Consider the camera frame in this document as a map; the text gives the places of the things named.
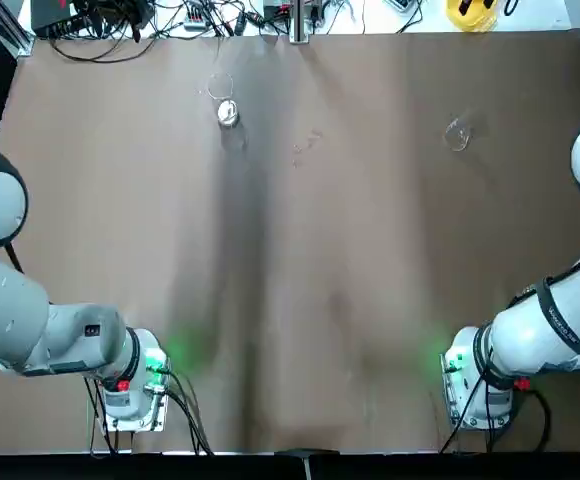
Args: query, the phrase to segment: transparent cup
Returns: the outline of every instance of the transparent cup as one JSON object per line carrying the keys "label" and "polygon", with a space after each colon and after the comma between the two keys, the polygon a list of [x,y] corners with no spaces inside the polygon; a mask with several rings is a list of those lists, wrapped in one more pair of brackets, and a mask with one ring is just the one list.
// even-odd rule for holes
{"label": "transparent cup", "polygon": [[464,113],[450,122],[443,134],[443,141],[452,151],[461,152],[466,149],[472,135],[471,114]]}
{"label": "transparent cup", "polygon": [[234,81],[227,73],[213,73],[206,88],[214,106],[219,108],[224,101],[232,99]]}

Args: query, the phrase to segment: connector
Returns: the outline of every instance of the connector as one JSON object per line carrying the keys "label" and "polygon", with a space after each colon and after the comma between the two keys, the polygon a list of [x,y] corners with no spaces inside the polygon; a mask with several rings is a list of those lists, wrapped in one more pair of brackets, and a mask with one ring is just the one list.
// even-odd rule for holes
{"label": "connector", "polygon": [[237,37],[240,37],[241,35],[243,35],[244,30],[246,29],[246,22],[248,21],[247,16],[246,16],[246,12],[243,11],[239,14],[239,16],[237,17],[237,24],[234,27],[234,34]]}
{"label": "connector", "polygon": [[266,19],[259,15],[257,12],[247,12],[246,18],[255,27],[263,28],[266,26]]}
{"label": "connector", "polygon": [[153,395],[164,395],[166,393],[166,387],[163,385],[146,385],[143,387],[143,391],[151,393]]}
{"label": "connector", "polygon": [[183,19],[183,28],[186,30],[205,30],[208,28],[208,19],[202,6],[188,6],[188,13]]}
{"label": "connector", "polygon": [[161,375],[170,375],[170,370],[155,365],[146,365],[146,370],[153,373],[160,373]]}

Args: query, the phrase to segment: yellow container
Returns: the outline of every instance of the yellow container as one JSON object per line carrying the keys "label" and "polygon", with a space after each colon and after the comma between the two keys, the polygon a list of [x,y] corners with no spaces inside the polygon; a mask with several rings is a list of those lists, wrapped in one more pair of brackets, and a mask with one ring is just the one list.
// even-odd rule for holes
{"label": "yellow container", "polygon": [[472,0],[465,15],[459,11],[461,0],[447,0],[446,15],[464,32],[487,32],[497,23],[497,0],[486,8],[483,0]]}

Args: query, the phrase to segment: black cable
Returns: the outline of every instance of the black cable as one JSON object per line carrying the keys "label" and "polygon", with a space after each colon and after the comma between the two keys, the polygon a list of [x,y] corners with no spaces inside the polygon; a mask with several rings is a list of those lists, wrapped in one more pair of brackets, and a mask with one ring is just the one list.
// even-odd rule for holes
{"label": "black cable", "polygon": [[[230,0],[230,1],[225,2],[225,4],[233,4],[233,5],[236,3],[241,3],[241,2],[237,2],[236,0]],[[148,45],[142,51],[140,51],[139,53],[137,53],[135,55],[131,55],[129,57],[115,58],[115,59],[110,59],[110,60],[104,58],[104,57],[110,55],[121,44],[121,41],[125,37],[125,32],[126,32],[127,27],[128,27],[127,22],[125,22],[124,27],[123,27],[123,31],[121,32],[121,36],[119,39],[117,39],[115,44],[110,49],[108,49],[105,52],[103,52],[99,55],[96,55],[94,57],[78,57],[76,55],[68,54],[68,53],[64,52],[63,50],[61,50],[57,46],[56,39],[50,40],[50,46],[52,47],[53,50],[55,50],[57,53],[59,53],[62,57],[67,58],[68,60],[75,61],[75,62],[96,63],[96,64],[115,64],[115,63],[122,63],[122,62],[128,62],[131,60],[135,60],[137,58],[142,57],[149,50],[151,50],[152,47],[155,45],[157,39],[159,39],[159,38],[178,38],[178,39],[182,39],[182,40],[194,40],[194,39],[196,39],[196,38],[200,37],[201,35],[204,35],[208,32],[208,30],[204,30],[204,31],[200,32],[199,34],[194,35],[192,37],[171,37],[170,36],[170,31],[172,31],[175,28],[178,28],[179,26],[181,26],[183,24],[183,22],[180,22],[177,24],[173,24],[173,22],[174,22],[174,19],[176,18],[176,16],[179,14],[179,12],[184,7],[187,7],[187,2],[182,2],[179,6],[176,7],[175,13],[170,17],[170,20],[168,20],[168,22],[166,22],[163,29],[159,30],[156,27],[156,25],[153,24],[153,28],[155,28],[155,33],[152,35],[152,40],[148,43]]]}
{"label": "black cable", "polygon": [[[179,387],[179,391],[181,392],[181,396],[183,397],[184,403],[186,403],[186,405],[192,405],[192,412],[194,413],[194,417],[195,417],[194,420],[196,421],[196,425],[197,425],[197,428],[199,430],[199,433],[202,435],[202,439],[205,442],[206,446],[209,446],[208,436],[206,435],[206,431],[205,431],[205,428],[203,426],[203,422],[201,421],[201,411],[199,410],[199,400],[197,399],[197,394],[194,391],[194,387],[192,386],[190,379],[188,377],[184,376],[184,378],[186,379],[186,383],[188,384],[188,387],[190,388],[190,392],[192,393],[194,403],[191,401],[191,399],[186,394],[186,391],[184,390],[183,385],[181,385],[181,382],[179,381],[179,378],[177,377],[177,375],[171,371],[168,371],[167,373],[168,373],[168,375],[170,375],[174,379],[177,386]],[[192,429],[190,430],[190,436],[191,437],[193,436]]]}
{"label": "black cable", "polygon": [[[492,348],[490,348],[490,351],[488,352],[488,362],[490,361],[491,357],[492,357]],[[481,372],[481,375],[479,375],[479,379],[474,384],[474,387],[472,387],[472,391],[470,392],[470,395],[468,396],[468,401],[466,402],[466,406],[463,408],[463,412],[461,412],[461,417],[459,418],[459,421],[457,422],[454,429],[452,430],[452,433],[448,437],[448,440],[446,440],[446,443],[444,443],[443,447],[441,447],[441,450],[439,450],[439,453],[443,453],[447,450],[447,448],[450,446],[450,443],[452,443],[452,440],[459,432],[459,429],[461,428],[461,424],[463,423],[463,419],[465,418],[466,412],[468,411],[468,407],[470,406],[470,403],[472,403],[472,399],[474,398],[475,394],[477,393],[477,389],[479,388],[479,385],[481,384],[481,382],[483,381],[484,377],[486,376],[486,374],[488,373],[489,370],[490,370],[490,366],[488,364],[485,366],[485,368]]]}
{"label": "black cable", "polygon": [[534,449],[535,452],[543,452],[552,434],[552,410],[550,410],[550,405],[548,405],[546,398],[538,390],[528,390],[526,393],[536,397],[543,409],[543,431],[541,432],[541,439]]}
{"label": "black cable", "polygon": [[[421,2],[423,0],[416,0],[416,1],[417,1],[417,8],[415,8],[413,14],[410,16],[408,21],[403,25],[403,27],[401,27],[395,33],[397,33],[397,34],[403,33],[411,26],[423,22],[423,10],[421,9]],[[417,15],[417,13],[419,14],[419,18],[417,20],[414,20],[414,17]]]}
{"label": "black cable", "polygon": [[326,35],[330,35],[330,31],[332,30],[332,27],[334,27],[334,24],[337,21],[337,17],[339,16],[339,12],[341,11],[341,8],[343,8],[344,5],[345,5],[345,2],[344,1],[342,1],[339,4],[339,8],[337,8],[337,12],[334,14],[334,18],[332,19],[332,23],[330,24],[330,28],[328,28],[328,31],[326,32]]}
{"label": "black cable", "polygon": [[[568,270],[560,273],[559,275],[556,275],[554,277],[547,277],[546,282],[547,282],[548,286],[554,285],[555,283],[558,283],[562,280],[565,280],[566,278],[570,277],[571,275],[574,275],[575,273],[577,273],[579,271],[580,271],[580,262],[576,263],[575,265],[570,267]],[[532,297],[536,293],[537,292],[533,287],[525,289],[525,291],[523,291],[522,293],[517,294],[514,297],[512,297],[512,300],[510,300],[510,303],[508,303],[507,308],[514,307],[516,304]]]}
{"label": "black cable", "polygon": [[[92,410],[94,411],[94,418],[100,418],[99,417],[99,409],[97,408],[97,402],[94,398],[94,395],[92,395],[92,390],[90,390],[90,384],[88,383],[88,380],[86,378],[83,379],[83,383],[86,386],[86,389],[88,390],[88,396],[90,397],[90,403],[92,404]],[[102,411],[102,416],[103,416],[103,431],[104,431],[104,435],[103,438],[106,441],[106,445],[108,446],[108,449],[110,450],[110,454],[114,455],[117,453],[116,449],[112,447],[112,443],[110,443],[110,432],[108,432],[108,423],[106,421],[106,407],[105,404],[103,403],[103,398],[101,398],[101,392],[99,391],[99,387],[97,387],[96,383],[95,383],[95,391],[96,391],[96,395],[97,395],[97,399],[99,400],[99,403],[101,404],[101,411]],[[93,419],[93,427],[92,427],[92,433],[91,433],[91,438],[90,438],[90,451],[92,453],[92,445],[94,443],[94,419]]]}
{"label": "black cable", "polygon": [[361,10],[361,21],[363,22],[363,31],[361,34],[366,33],[366,0],[363,0],[363,9]]}
{"label": "black cable", "polygon": [[490,385],[486,382],[486,420],[488,421],[488,436],[486,437],[486,452],[491,453],[494,447],[494,421],[490,416]]}
{"label": "black cable", "polygon": [[103,397],[101,396],[101,391],[99,390],[99,386],[97,385],[96,381],[94,384],[94,389],[97,394],[97,398],[99,399],[99,404],[101,405],[101,418],[103,419],[103,437],[110,449],[111,454],[116,454],[117,451],[112,448],[112,444],[110,443],[110,431],[108,430],[108,420],[106,418],[106,404],[103,401]]}
{"label": "black cable", "polygon": [[509,17],[514,13],[519,5],[519,0],[506,0],[506,5],[503,7],[503,14],[506,17]]}
{"label": "black cable", "polygon": [[21,263],[19,263],[19,259],[17,258],[17,254],[14,251],[14,247],[12,246],[12,244],[6,243],[4,248],[6,249],[8,258],[10,259],[10,263],[12,263],[14,269],[19,273],[23,273],[23,268],[21,268]]}
{"label": "black cable", "polygon": [[166,389],[166,395],[168,395],[172,400],[174,400],[175,403],[179,406],[179,408],[181,408],[181,410],[183,410],[183,413],[186,415],[186,418],[188,419],[188,424],[190,425],[190,428],[192,429],[192,431],[194,432],[194,435],[199,440],[201,448],[206,453],[206,455],[214,455],[214,453],[212,452],[210,447],[201,438],[201,435],[199,433],[199,429],[197,428],[197,425],[195,424],[194,419],[192,418],[192,414],[190,413],[190,409],[188,408],[188,406],[172,390]]}

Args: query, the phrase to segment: black device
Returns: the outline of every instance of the black device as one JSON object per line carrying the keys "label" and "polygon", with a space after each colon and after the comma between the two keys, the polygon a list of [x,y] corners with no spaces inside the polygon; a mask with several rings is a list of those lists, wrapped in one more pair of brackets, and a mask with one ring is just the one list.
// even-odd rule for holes
{"label": "black device", "polygon": [[415,4],[415,0],[383,0],[388,5],[395,7],[400,12],[405,12],[409,10],[412,5]]}
{"label": "black device", "polygon": [[31,24],[39,38],[60,38],[91,28],[99,38],[127,23],[136,42],[154,16],[150,0],[31,0]]}
{"label": "black device", "polygon": [[92,24],[87,12],[77,12],[72,0],[31,0],[32,31],[39,38],[59,38]]}
{"label": "black device", "polygon": [[243,31],[246,29],[246,22],[248,21],[248,19],[246,18],[246,12],[243,11],[239,14],[239,16],[237,17],[237,24],[234,27],[234,34],[237,37],[240,37],[241,35],[243,35]]}

